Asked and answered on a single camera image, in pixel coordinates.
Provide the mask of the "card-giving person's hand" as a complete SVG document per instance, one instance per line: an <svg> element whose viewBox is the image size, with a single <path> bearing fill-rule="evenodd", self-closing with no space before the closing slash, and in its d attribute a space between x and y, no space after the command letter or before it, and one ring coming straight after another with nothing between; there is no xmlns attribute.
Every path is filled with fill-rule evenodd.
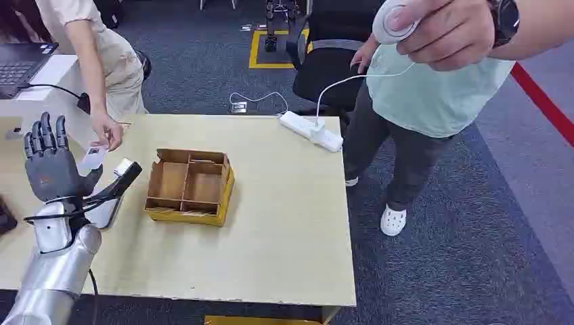
<svg viewBox="0 0 574 325"><path fill-rule="evenodd" d="M116 150L123 142L123 126L111 118L106 112L93 112L90 114L91 125L97 136L92 146L106 146L111 152Z"/></svg>

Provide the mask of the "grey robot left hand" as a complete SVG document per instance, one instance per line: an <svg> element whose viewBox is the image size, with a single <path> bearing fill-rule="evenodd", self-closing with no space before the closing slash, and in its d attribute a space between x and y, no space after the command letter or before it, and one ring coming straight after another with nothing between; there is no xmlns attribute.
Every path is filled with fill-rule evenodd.
<svg viewBox="0 0 574 325"><path fill-rule="evenodd" d="M34 195L43 202L65 197L91 195L103 166L82 176L68 145L65 116L56 120L53 129L50 115L43 112L23 139L26 174Z"/></svg>

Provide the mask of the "controller person's right hand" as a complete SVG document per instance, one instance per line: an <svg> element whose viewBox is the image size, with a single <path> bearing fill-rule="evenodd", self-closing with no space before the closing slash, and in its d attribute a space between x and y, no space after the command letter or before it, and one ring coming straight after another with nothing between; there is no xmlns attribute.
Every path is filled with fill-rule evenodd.
<svg viewBox="0 0 574 325"><path fill-rule="evenodd" d="M493 49L495 29L487 1L407 1L392 14L389 26L402 30L419 21L415 31L397 45L397 52L436 71L475 64Z"/></svg>

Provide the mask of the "controller person's left hand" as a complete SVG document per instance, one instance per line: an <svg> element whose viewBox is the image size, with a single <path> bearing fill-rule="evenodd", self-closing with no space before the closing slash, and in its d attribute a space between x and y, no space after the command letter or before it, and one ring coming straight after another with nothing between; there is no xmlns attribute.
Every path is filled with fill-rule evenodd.
<svg viewBox="0 0 574 325"><path fill-rule="evenodd" d="M355 52L350 62L350 67L356 67L358 74L365 73L379 45L380 43L377 41L374 33L372 33L367 41Z"/></svg>

